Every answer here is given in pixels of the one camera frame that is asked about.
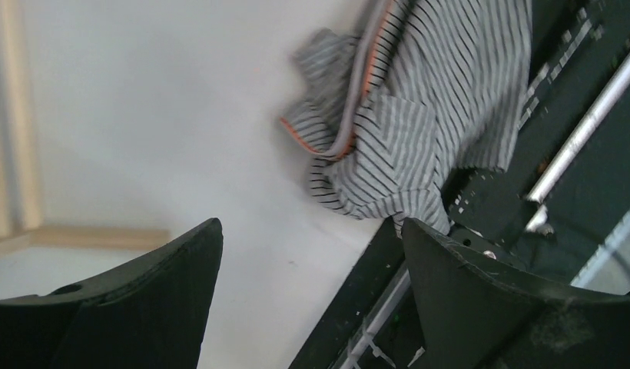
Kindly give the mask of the grey striped underwear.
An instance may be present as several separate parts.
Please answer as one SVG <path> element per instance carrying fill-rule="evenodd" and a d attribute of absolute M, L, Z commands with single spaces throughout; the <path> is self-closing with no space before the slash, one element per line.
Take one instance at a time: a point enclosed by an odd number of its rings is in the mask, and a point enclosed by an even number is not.
<path fill-rule="evenodd" d="M 532 13 L 530 1 L 378 1 L 359 34 L 313 36 L 294 56 L 306 93 L 280 120 L 312 155 L 310 196 L 446 233 L 451 172 L 512 159 Z"/>

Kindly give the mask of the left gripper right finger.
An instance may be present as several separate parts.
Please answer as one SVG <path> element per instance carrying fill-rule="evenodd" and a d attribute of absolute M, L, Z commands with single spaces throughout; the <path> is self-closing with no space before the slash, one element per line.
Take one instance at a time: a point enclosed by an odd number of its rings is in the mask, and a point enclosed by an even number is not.
<path fill-rule="evenodd" d="M 403 247 L 419 368 L 630 368 L 630 296 L 520 271 L 415 219 Z"/>

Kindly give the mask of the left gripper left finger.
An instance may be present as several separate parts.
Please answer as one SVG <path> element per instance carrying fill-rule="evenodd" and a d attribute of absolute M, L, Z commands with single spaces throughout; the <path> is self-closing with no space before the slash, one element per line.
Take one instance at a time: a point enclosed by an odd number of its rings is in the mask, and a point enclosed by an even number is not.
<path fill-rule="evenodd" d="M 195 368 L 223 240 L 212 218 L 92 278 L 0 300 L 0 368 Z"/>

